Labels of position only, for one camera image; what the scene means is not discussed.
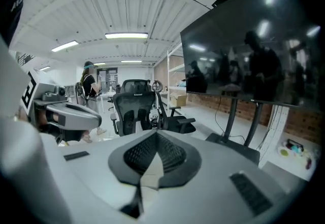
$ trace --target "television screen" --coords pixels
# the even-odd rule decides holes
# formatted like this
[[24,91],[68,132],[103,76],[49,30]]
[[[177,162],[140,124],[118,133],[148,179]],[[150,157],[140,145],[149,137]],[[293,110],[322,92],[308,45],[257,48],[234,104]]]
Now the television screen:
[[186,90],[318,110],[319,32],[300,0],[228,0],[181,32]]

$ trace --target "table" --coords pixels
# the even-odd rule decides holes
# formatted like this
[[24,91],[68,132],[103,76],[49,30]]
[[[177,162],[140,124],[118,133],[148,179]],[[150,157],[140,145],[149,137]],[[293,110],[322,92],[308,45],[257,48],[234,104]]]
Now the table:
[[115,94],[116,94],[116,92],[107,92],[107,93],[105,93],[105,94],[101,94],[101,95],[100,95],[101,103],[102,103],[102,111],[103,111],[103,113],[105,113],[105,111],[104,111],[104,102],[103,102],[103,98],[111,98],[111,97],[113,97]]

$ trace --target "chair armrest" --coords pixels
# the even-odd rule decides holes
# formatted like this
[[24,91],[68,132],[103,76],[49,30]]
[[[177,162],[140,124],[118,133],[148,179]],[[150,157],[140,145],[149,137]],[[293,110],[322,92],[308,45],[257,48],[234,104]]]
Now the chair armrest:
[[112,121],[115,121],[115,120],[116,120],[116,115],[115,115],[115,113],[112,113],[112,114],[111,114],[111,120],[112,120]]
[[180,109],[181,107],[169,107],[172,110],[171,116],[174,116],[175,109]]
[[116,128],[116,123],[115,123],[115,121],[116,121],[116,115],[115,115],[115,113],[112,113],[111,114],[111,120],[113,121],[114,132],[115,132],[115,134],[118,135],[119,133],[118,133],[118,130]]
[[195,122],[195,119],[184,118],[184,119],[178,119],[177,122],[181,125],[181,130],[179,133],[183,134],[185,132],[186,125]]

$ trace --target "cardboard box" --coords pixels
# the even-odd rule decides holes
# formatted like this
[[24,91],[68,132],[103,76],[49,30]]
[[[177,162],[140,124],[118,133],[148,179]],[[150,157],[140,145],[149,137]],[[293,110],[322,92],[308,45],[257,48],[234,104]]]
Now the cardboard box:
[[186,106],[186,98],[187,95],[171,95],[171,103],[175,107],[183,107]]

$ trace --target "cable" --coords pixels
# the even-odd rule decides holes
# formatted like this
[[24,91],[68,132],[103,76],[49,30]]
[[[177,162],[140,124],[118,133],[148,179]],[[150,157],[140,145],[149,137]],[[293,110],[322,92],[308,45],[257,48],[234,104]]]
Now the cable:
[[[274,114],[274,115],[276,115],[276,113],[278,113],[278,109],[279,109],[279,106],[276,107],[276,111],[275,111],[275,114]],[[263,137],[263,140],[262,140],[261,143],[258,145],[258,147],[256,148],[256,150],[258,150],[258,149],[262,146],[262,144],[264,143],[265,138],[266,138],[266,136],[268,135],[268,133],[269,133],[269,131],[270,131],[270,129],[271,129],[273,123],[274,123],[274,118],[275,118],[275,116],[272,118],[270,128],[266,131],[266,133],[265,133],[265,135],[264,135],[264,137]]]
[[[215,114],[214,114],[214,120],[215,120],[215,122],[217,123],[218,127],[220,127],[220,129],[222,130],[222,133],[224,134],[224,130],[222,129],[222,127],[221,127],[221,126],[218,124],[218,122],[217,122],[217,113],[218,113],[218,111],[219,111],[219,107],[220,107],[220,104],[221,104],[221,98],[222,98],[222,97],[220,97],[217,111],[216,111]],[[229,137],[242,137],[243,140],[244,140],[244,142],[246,141],[245,138],[244,138],[243,136],[241,136],[241,135],[239,135],[239,136],[229,136]]]

